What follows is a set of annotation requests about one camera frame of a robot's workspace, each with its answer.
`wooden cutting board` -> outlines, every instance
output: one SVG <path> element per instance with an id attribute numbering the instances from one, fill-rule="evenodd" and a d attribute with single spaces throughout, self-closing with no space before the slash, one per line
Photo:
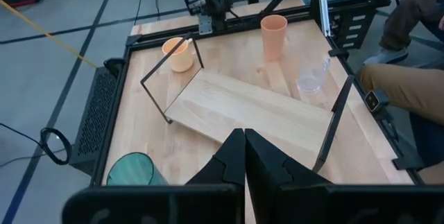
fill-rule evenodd
<path id="1" fill-rule="evenodd" d="M 204 69 L 165 114 L 219 143 L 234 128 L 252 128 L 310 169 L 332 118 L 327 110 Z"/>

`shoe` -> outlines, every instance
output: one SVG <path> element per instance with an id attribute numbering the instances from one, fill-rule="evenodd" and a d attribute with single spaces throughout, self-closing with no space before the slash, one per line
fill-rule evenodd
<path id="1" fill-rule="evenodd" d="M 367 58 L 366 61 L 364 61 L 365 64 L 393 64 L 396 62 L 403 61 L 407 58 L 407 55 L 409 53 L 405 48 L 399 51 L 390 51 L 387 49 L 382 48 L 381 51 L 374 55 L 373 57 Z"/>

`plastic cup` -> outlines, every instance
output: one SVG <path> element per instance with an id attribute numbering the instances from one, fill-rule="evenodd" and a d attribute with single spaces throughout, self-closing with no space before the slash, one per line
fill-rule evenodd
<path id="1" fill-rule="evenodd" d="M 168 183 L 147 154 L 130 153 L 112 165 L 106 184 L 108 186 L 147 186 Z"/>
<path id="2" fill-rule="evenodd" d="M 181 37 L 174 37 L 170 40 L 167 40 L 162 45 L 162 52 L 164 55 L 168 54 L 178 43 L 182 40 Z M 191 66 L 193 66 L 193 55 L 189 48 L 189 42 L 191 40 L 185 40 L 174 53 L 169 57 L 168 63 L 170 68 L 175 72 L 184 72 L 187 71 Z"/>
<path id="3" fill-rule="evenodd" d="M 318 92 L 329 67 L 330 59 L 320 62 L 304 60 L 300 67 L 298 89 L 305 93 Z"/>
<path id="4" fill-rule="evenodd" d="M 286 31 L 287 19 L 281 15 L 269 15 L 261 20 L 265 61 L 276 61 L 282 57 Z"/>

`black metal frame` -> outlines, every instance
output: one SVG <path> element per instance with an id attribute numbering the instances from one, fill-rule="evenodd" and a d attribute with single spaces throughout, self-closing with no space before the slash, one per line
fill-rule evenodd
<path id="1" fill-rule="evenodd" d="M 362 10 L 374 10 L 376 11 L 376 7 L 385 6 L 387 2 L 382 0 L 336 0 L 329 3 L 329 15 L 330 18 L 332 18 L 332 15 L 341 15 L 343 12 L 356 12 L 356 11 L 362 11 Z M 289 23 L 294 23 L 297 21 L 304 21 L 308 19 L 314 19 L 316 22 L 319 22 L 320 19 L 320 13 L 318 13 L 318 10 L 311 9 L 311 7 L 316 6 L 319 7 L 318 0 L 311 0 L 310 6 L 298 6 L 293 8 L 287 8 L 282 10 L 274 11 L 273 14 L 282 15 L 287 18 L 287 21 Z M 118 78 L 118 84 L 117 84 L 117 90 L 115 92 L 115 98 L 113 100 L 113 107 L 110 114 L 110 118 L 108 120 L 108 127 L 106 133 L 104 133 L 103 137 L 103 143 L 102 143 L 102 149 L 99 154 L 99 157 L 96 162 L 96 167 L 94 169 L 94 173 L 91 180 L 91 187 L 99 187 L 101 186 L 101 182 L 104 176 L 104 170 L 106 165 L 106 160 L 108 158 L 108 152 L 110 148 L 110 142 L 112 139 L 112 135 L 114 132 L 114 126 L 116 122 L 117 113 L 119 111 L 119 106 L 121 102 L 121 96 L 123 92 L 123 87 L 125 85 L 126 75 L 129 68 L 129 62 L 130 57 L 132 53 L 136 51 L 141 51 L 144 49 L 151 49 L 155 47 L 162 46 L 168 39 L 172 37 L 183 37 L 183 38 L 189 38 L 191 37 L 193 39 L 193 42 L 196 43 L 196 40 L 209 38 L 209 37 L 216 37 L 220 35 L 227 35 L 231 33 L 240 33 L 244 31 L 250 31 L 254 29 L 260 28 L 260 22 L 254 19 L 257 19 L 258 15 L 249 15 L 240 17 L 239 19 L 229 19 L 227 22 L 227 25 L 229 26 L 224 31 L 218 31 L 212 34 L 207 35 L 199 35 L 198 31 L 198 25 L 194 26 L 187 26 L 187 27 L 181 27 L 173 30 L 167 30 L 167 31 L 160 31 L 156 33 L 151 33 L 148 35 L 134 35 L 130 36 L 126 42 L 126 50 L 124 53 L 124 62 L 125 65 L 123 66 L 123 69 L 121 70 Z M 332 37 L 326 37 L 328 43 L 332 47 L 333 50 L 340 49 L 337 46 L 335 40 Z M 345 71 L 350 74 L 354 75 L 354 72 L 351 70 L 350 66 L 346 62 L 348 57 L 348 53 L 341 53 L 337 55 L 337 58 L 343 65 Z M 164 57 L 162 60 L 163 62 L 168 58 L 168 56 Z M 350 84 L 350 79 L 355 84 L 355 87 L 358 88 L 361 96 L 363 95 L 363 89 L 360 87 L 360 84 L 357 82 L 356 79 L 352 79 L 349 77 L 347 80 L 346 85 Z M 341 114 L 339 113 L 341 100 L 335 103 L 335 107 L 333 107 L 332 111 L 335 112 L 334 116 L 332 118 L 332 122 L 330 123 L 330 128 L 337 128 L 337 124 L 339 123 L 339 120 L 336 118 L 339 118 Z M 387 139 L 392 145 L 393 150 L 397 154 L 398 157 L 402 157 L 402 151 L 398 148 L 398 145 L 391 139 L 390 132 L 388 131 L 387 127 L 384 126 L 382 123 L 378 122 L 380 128 L 382 129 L 383 133 L 386 135 Z M 332 137 L 326 137 L 326 140 L 324 140 L 325 145 L 323 145 L 322 150 L 319 154 L 319 159 L 321 162 L 318 162 L 317 165 L 314 167 L 314 169 L 319 169 L 323 162 L 325 162 L 327 157 L 327 152 L 330 149 L 330 146 L 332 144 Z M 411 176 L 411 179 L 416 184 L 423 183 L 420 179 L 419 175 L 414 170 L 407 170 L 409 172 L 409 175 Z"/>
<path id="2" fill-rule="evenodd" d="M 348 94 L 350 93 L 350 89 L 353 85 L 353 80 L 355 76 L 349 75 L 347 80 L 345 80 L 344 86 L 342 86 L 341 91 L 339 92 L 338 98 L 334 102 L 332 107 L 332 120 L 330 120 L 330 125 L 328 126 L 327 133 L 325 133 L 324 142 L 322 143 L 321 149 L 319 150 L 318 158 L 316 158 L 316 162 L 312 171 L 319 172 L 320 169 L 324 166 L 324 163 L 327 161 L 328 153 L 333 144 L 334 136 L 338 129 L 339 121 L 341 120 L 342 112 L 344 111 L 345 105 L 347 103 Z"/>
<path id="3" fill-rule="evenodd" d="M 171 57 L 173 55 L 173 53 L 179 48 L 179 46 L 181 44 L 183 44 L 183 42 L 188 41 L 188 39 L 191 37 L 191 33 L 186 34 L 149 72 L 148 74 L 146 74 L 144 76 L 143 79 L 140 80 L 140 84 L 142 85 L 142 87 L 145 89 L 145 92 L 148 94 L 148 96 L 151 98 L 151 100 L 153 101 L 155 107 L 157 108 L 157 110 L 159 110 L 160 114 L 162 115 L 163 119 L 165 119 L 165 121 L 168 124 L 173 123 L 173 121 L 171 119 L 168 119 L 168 117 L 165 115 L 165 112 L 160 109 L 159 104 L 157 103 L 157 101 L 154 99 L 154 96 L 150 93 L 150 91 L 148 90 L 148 88 L 145 85 L 145 82 L 162 66 L 163 63 L 165 63 L 165 61 L 167 61 L 169 59 L 169 57 Z M 199 60 L 199 64 L 201 68 L 204 68 L 203 66 L 203 62 L 202 62 L 202 58 L 200 57 L 200 52 L 199 52 L 199 48 L 197 47 L 197 43 L 196 40 L 194 38 L 191 39 L 193 41 L 193 45 L 194 45 L 194 49 L 196 50 L 196 54 L 197 54 L 197 58 Z"/>

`yellow cable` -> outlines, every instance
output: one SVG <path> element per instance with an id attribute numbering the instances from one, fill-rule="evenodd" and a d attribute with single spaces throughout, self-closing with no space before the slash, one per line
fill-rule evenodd
<path id="1" fill-rule="evenodd" d="M 25 16 L 23 16 L 23 14 L 21 14 L 20 12 L 17 12 L 14 8 L 10 7 L 5 1 L 0 0 L 0 3 L 4 7 L 6 7 L 6 9 L 8 9 L 9 11 L 11 11 L 15 15 L 17 15 L 19 18 L 23 19 L 26 23 L 30 24 L 33 28 L 35 28 L 36 30 L 38 30 L 41 33 L 45 34 L 48 38 L 53 40 L 56 44 L 60 45 L 64 49 L 68 50 L 70 53 L 73 53 L 77 58 L 80 58 L 83 62 L 86 62 L 87 64 L 91 65 L 94 68 L 97 68 L 97 66 L 93 62 L 89 61 L 88 59 L 86 59 L 85 57 L 80 55 L 76 50 L 74 50 L 73 48 L 67 46 L 66 44 L 63 44 L 59 39 L 57 39 L 56 37 L 54 37 L 51 34 L 47 33 L 45 30 L 40 28 L 38 25 L 34 24 L 31 20 L 29 20 Z"/>

